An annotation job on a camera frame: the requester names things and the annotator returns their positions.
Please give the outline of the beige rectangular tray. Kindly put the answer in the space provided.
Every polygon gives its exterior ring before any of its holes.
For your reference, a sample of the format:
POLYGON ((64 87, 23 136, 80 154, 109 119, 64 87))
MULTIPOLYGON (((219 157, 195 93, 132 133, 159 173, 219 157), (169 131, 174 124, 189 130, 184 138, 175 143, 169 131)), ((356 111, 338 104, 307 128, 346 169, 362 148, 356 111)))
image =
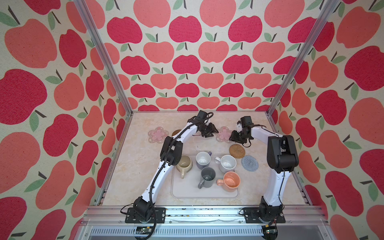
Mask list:
POLYGON ((227 192, 222 186, 218 186, 216 181, 222 179, 224 173, 220 171, 220 165, 214 161, 215 157, 221 155, 212 155, 209 167, 214 169, 216 177, 213 185, 209 188, 198 188, 201 181, 201 171, 196 164, 196 155, 188 155, 193 162, 192 169, 181 178, 181 172, 177 169, 173 171, 171 194, 177 199, 235 199, 239 196, 240 191, 236 189, 233 192, 227 192))

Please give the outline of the right aluminium frame post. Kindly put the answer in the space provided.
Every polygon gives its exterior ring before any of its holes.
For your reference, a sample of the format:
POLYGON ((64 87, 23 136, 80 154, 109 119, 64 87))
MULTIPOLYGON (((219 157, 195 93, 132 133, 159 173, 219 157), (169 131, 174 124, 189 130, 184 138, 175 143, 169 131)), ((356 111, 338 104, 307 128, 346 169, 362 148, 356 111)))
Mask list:
POLYGON ((281 84, 281 87, 279 88, 278 92, 273 98, 267 111, 267 117, 272 117, 273 112, 277 108, 277 105, 281 101, 281 98, 283 97, 284 93, 288 89, 290 82, 293 80, 294 76, 298 72, 307 54, 312 49, 315 41, 318 39, 329 17, 332 15, 333 11, 336 9, 338 2, 339 1, 336 1, 336 0, 329 0, 325 3, 323 9, 319 14, 319 17, 315 21, 314 26, 312 27, 306 41, 304 42, 303 47, 300 49, 299 54, 297 55, 295 61, 293 62, 292 67, 290 68, 287 76, 284 78, 281 84))

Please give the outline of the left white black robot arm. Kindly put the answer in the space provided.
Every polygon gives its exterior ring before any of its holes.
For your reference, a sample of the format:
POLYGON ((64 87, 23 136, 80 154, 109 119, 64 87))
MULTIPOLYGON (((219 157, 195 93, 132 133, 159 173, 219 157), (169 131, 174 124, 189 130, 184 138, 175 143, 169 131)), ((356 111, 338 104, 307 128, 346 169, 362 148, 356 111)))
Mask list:
POLYGON ((146 190, 133 204, 134 211, 143 220, 148 221, 156 215, 154 204, 158 193, 170 171, 180 162, 184 143, 197 132, 204 138, 210 138, 218 133, 218 130, 209 120, 199 123, 189 122, 177 135, 166 137, 157 171, 146 190))

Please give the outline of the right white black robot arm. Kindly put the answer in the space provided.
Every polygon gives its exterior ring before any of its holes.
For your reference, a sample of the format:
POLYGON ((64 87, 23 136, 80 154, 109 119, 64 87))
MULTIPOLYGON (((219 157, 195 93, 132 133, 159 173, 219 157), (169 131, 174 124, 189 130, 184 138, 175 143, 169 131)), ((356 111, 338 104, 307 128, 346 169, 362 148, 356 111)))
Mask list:
POLYGON ((283 213, 284 191, 294 168, 299 165, 299 157, 292 136, 280 135, 261 126, 243 127, 232 131, 230 136, 230 141, 239 144, 245 144, 252 139, 267 145, 267 163, 271 171, 258 212, 258 218, 266 223, 283 213))

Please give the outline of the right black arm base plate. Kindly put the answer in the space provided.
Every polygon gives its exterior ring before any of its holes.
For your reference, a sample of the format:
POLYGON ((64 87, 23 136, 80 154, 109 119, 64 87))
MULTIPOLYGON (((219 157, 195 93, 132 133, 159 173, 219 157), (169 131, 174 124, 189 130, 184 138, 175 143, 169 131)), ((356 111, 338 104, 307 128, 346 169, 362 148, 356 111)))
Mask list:
POLYGON ((281 207, 243 208, 240 214, 244 216, 247 224, 284 224, 285 216, 281 207))

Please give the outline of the cream ceramic mug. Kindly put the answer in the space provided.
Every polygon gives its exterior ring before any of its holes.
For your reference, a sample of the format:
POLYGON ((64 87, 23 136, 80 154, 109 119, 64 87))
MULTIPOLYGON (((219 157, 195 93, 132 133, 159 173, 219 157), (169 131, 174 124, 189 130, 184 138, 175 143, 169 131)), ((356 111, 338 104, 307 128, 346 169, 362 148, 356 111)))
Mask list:
POLYGON ((193 161, 189 156, 183 155, 176 165, 177 170, 181 173, 181 179, 184 179, 186 173, 188 173, 193 168, 193 161))

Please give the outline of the aluminium frame post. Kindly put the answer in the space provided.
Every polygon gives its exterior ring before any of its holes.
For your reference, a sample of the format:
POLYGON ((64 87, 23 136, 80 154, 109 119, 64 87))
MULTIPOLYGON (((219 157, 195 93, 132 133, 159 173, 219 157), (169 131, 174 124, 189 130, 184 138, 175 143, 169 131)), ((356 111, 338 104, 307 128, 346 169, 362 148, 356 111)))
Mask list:
POLYGON ((97 29, 96 23, 93 20, 92 14, 87 6, 87 3, 86 1, 74 1, 74 3, 82 18, 82 21, 84 22, 91 36, 91 40, 95 44, 95 48, 98 51, 101 61, 105 67, 107 74, 111 79, 111 82, 117 92, 117 95, 120 98, 121 103, 127 112, 127 115, 131 118, 133 115, 133 110, 125 94, 125 90, 120 81, 120 78, 114 69, 114 65, 107 51, 107 48, 105 47, 105 44, 100 37, 99 30, 97 29))
POLYGON ((294 76, 298 72, 307 54, 312 49, 315 41, 318 39, 329 17, 332 15, 333 11, 336 9, 338 2, 339 1, 336 1, 336 0, 329 0, 325 3, 323 9, 319 14, 319 17, 315 21, 314 26, 312 27, 306 41, 304 42, 303 47, 300 49, 299 54, 297 55, 295 61, 293 62, 292 67, 290 68, 287 76, 284 78, 281 84, 281 87, 279 88, 278 92, 273 98, 267 111, 267 117, 272 117, 273 112, 277 108, 277 105, 281 101, 281 98, 283 97, 284 93, 288 89, 290 82, 293 80, 294 76))

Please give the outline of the dark grey ceramic mug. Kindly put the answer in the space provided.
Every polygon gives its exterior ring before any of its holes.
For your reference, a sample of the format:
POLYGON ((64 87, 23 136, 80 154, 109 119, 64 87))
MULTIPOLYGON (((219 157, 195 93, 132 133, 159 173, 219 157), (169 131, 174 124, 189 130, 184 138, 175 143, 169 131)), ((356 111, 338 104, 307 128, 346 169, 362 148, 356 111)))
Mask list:
POLYGON ((198 189, 210 188, 216 178, 216 171, 213 168, 205 167, 201 171, 201 179, 198 184, 198 189))

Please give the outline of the grey woven round coaster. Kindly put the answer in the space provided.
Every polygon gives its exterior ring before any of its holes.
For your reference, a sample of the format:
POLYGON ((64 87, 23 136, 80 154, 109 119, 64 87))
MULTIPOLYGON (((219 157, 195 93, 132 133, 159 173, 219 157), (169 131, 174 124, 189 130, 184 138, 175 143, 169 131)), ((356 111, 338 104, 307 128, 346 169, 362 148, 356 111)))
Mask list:
POLYGON ((241 159, 241 164, 243 166, 243 168, 248 171, 248 172, 255 172, 258 170, 259 168, 259 163, 258 161, 250 156, 250 155, 246 155, 244 156, 242 159, 241 159))

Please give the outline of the front aluminium frame rail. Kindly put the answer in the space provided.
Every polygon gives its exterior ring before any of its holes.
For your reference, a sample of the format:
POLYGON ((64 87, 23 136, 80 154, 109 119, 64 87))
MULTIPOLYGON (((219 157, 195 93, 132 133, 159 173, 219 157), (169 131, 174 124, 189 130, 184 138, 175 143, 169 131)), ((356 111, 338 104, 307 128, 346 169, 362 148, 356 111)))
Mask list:
POLYGON ((89 207, 76 240, 334 240, 320 207, 286 206, 260 223, 255 206, 163 206, 157 224, 123 215, 120 207, 89 207))

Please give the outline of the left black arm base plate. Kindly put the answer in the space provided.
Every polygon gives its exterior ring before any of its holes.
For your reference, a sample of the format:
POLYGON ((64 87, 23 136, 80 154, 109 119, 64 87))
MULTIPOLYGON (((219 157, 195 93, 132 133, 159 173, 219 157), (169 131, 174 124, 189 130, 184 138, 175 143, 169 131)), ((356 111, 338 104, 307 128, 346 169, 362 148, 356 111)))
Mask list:
POLYGON ((166 217, 166 208, 153 208, 149 207, 146 210, 139 210, 138 208, 129 208, 126 214, 125 223, 127 224, 163 224, 166 217))

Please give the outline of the left aluminium frame post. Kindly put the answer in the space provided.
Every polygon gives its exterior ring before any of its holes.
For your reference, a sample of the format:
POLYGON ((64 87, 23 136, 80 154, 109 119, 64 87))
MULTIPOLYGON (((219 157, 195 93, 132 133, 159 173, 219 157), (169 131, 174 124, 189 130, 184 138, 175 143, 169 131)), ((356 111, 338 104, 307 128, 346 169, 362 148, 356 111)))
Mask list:
POLYGON ((131 118, 133 115, 133 110, 125 94, 125 90, 120 81, 120 78, 114 69, 114 65, 107 51, 107 48, 105 47, 105 44, 100 37, 99 30, 97 29, 96 23, 93 20, 92 14, 87 6, 87 3, 86 1, 74 1, 74 3, 82 18, 82 21, 84 22, 91 36, 91 40, 95 44, 95 48, 98 51, 101 61, 105 67, 107 74, 111 79, 111 82, 117 92, 117 95, 120 98, 121 103, 127 112, 127 115, 131 118))

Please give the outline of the white ceramic mug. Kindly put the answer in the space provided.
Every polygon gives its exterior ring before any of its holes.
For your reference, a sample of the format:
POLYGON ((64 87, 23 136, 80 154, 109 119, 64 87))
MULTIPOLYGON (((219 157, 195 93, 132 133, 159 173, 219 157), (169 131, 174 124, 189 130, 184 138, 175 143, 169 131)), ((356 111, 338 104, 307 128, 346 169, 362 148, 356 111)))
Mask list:
POLYGON ((231 155, 224 155, 221 158, 215 157, 215 163, 219 164, 222 173, 233 172, 237 166, 237 160, 231 155))

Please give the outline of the lavender ceramic mug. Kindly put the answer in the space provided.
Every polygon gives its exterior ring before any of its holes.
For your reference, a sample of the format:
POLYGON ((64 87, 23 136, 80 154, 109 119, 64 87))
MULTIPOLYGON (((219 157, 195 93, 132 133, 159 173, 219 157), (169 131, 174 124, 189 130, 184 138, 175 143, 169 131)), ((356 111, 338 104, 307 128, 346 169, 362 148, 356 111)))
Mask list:
POLYGON ((208 167, 211 162, 212 152, 200 152, 196 155, 197 167, 202 170, 205 167, 208 167))

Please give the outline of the tan rattan round coaster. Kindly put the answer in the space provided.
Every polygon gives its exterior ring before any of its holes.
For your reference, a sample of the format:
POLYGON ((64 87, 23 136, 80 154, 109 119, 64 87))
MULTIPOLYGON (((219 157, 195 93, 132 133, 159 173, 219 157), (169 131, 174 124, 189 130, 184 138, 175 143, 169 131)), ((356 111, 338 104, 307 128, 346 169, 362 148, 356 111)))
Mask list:
POLYGON ((246 155, 246 150, 243 146, 234 144, 230 146, 229 153, 235 159, 242 159, 246 155))

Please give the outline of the brown wooden round coaster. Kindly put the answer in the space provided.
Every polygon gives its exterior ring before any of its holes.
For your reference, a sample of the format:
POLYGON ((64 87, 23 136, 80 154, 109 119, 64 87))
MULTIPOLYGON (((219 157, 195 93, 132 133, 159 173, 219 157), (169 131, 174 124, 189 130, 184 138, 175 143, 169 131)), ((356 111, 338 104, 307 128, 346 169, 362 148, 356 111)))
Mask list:
POLYGON ((173 133, 172 133, 172 136, 176 136, 181 130, 175 130, 173 133))

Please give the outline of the salmon pink ceramic mug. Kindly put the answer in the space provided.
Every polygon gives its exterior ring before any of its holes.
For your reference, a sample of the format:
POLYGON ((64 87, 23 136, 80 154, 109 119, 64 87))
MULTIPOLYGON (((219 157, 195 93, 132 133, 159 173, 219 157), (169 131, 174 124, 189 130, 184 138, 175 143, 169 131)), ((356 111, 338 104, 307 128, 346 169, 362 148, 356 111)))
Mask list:
POLYGON ((222 179, 218 179, 216 181, 216 184, 227 192, 234 192, 239 188, 241 178, 235 172, 227 172, 224 174, 222 179))

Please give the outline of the pink flower coaster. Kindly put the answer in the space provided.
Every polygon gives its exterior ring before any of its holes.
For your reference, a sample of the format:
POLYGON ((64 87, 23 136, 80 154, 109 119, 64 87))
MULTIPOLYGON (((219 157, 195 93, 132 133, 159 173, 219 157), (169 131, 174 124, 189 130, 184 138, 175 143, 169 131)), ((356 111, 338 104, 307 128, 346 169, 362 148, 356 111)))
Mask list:
POLYGON ((148 132, 149 143, 151 143, 151 144, 154 144, 154 143, 162 144, 165 141, 165 139, 166 139, 166 137, 168 135, 169 135, 169 132, 164 130, 163 127, 157 127, 154 130, 150 130, 148 132))
POLYGON ((231 143, 231 134, 232 130, 226 126, 223 126, 218 130, 218 133, 216 134, 216 141, 219 143, 231 143))

